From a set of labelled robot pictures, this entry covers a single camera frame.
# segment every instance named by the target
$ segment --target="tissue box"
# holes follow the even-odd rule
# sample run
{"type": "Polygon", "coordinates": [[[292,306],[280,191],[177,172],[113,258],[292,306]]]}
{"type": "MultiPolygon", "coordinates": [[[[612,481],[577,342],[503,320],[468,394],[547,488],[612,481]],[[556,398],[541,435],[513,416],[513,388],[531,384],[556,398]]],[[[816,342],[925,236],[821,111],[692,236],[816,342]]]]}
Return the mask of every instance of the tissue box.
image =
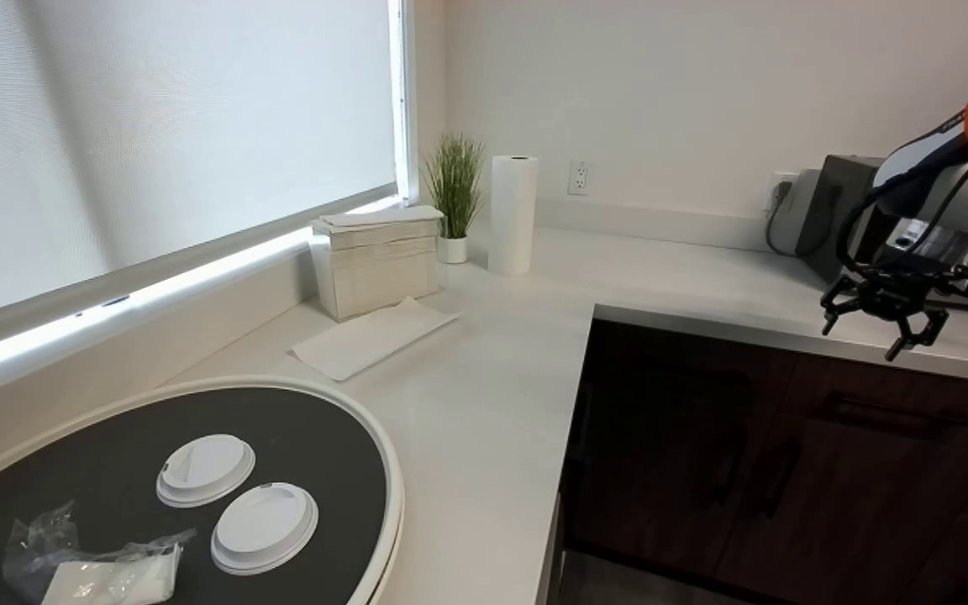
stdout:
{"type": "Polygon", "coordinates": [[[436,267],[440,212],[429,207],[327,215],[315,221],[313,267],[320,306],[350,320],[440,286],[436,267]]]}

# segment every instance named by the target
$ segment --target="white countertop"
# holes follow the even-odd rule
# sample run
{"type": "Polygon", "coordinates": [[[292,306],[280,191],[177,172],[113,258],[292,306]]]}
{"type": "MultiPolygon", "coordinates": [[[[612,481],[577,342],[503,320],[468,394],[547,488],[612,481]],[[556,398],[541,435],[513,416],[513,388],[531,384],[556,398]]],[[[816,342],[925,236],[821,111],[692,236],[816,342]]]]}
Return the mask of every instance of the white countertop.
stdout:
{"type": "MultiPolygon", "coordinates": [[[[407,479],[407,521],[383,605],[531,605],[594,313],[746,342],[884,356],[893,326],[841,320],[821,336],[821,291],[789,258],[615,236],[537,231],[536,273],[444,273],[429,306],[463,320],[335,391],[391,435],[407,479]]],[[[327,384],[290,347],[333,326],[300,306],[193,368],[203,378],[327,384]]],[[[899,368],[968,378],[968,313],[936,350],[899,368]]]]}

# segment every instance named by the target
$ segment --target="dark wooden cabinet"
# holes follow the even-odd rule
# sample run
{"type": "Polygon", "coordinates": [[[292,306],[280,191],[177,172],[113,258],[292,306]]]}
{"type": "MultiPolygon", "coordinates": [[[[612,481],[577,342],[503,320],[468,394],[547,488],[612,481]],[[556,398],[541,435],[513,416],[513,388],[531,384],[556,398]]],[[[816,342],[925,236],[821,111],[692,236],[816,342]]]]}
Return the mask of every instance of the dark wooden cabinet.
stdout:
{"type": "Polygon", "coordinates": [[[968,595],[968,381],[594,323],[564,506],[569,547],[768,598],[968,595]]]}

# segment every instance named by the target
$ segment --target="black round mat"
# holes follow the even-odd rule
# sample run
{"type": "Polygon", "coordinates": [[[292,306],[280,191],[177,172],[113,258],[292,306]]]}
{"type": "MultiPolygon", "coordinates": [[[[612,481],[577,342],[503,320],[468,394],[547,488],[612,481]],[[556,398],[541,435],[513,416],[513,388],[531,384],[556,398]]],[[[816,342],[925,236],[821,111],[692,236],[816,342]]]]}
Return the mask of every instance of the black round mat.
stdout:
{"type": "MultiPolygon", "coordinates": [[[[196,528],[185,546],[171,601],[300,601],[347,605],[365,573],[388,509],[383,460],[347,410],[292,391],[207,391],[176,398],[64,437],[0,475],[0,566],[12,517],[75,502],[83,552],[113,552],[196,528]],[[203,435],[235,435],[253,445],[257,472],[235,490],[270,481],[306,488],[320,506],[320,530],[290,566],[231,578],[212,561],[212,528],[230,499],[176,511],[155,499],[165,456],[203,435]]],[[[20,601],[0,573],[0,601],[20,601]]]]}

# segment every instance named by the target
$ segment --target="wall outlet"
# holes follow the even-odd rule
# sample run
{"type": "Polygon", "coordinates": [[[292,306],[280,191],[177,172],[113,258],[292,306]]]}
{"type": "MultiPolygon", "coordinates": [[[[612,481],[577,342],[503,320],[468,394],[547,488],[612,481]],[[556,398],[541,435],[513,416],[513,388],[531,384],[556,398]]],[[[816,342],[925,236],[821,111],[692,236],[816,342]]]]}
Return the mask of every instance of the wall outlet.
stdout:
{"type": "Polygon", "coordinates": [[[573,162],[564,172],[564,195],[588,195],[588,183],[591,183],[591,166],[588,162],[573,162]]]}

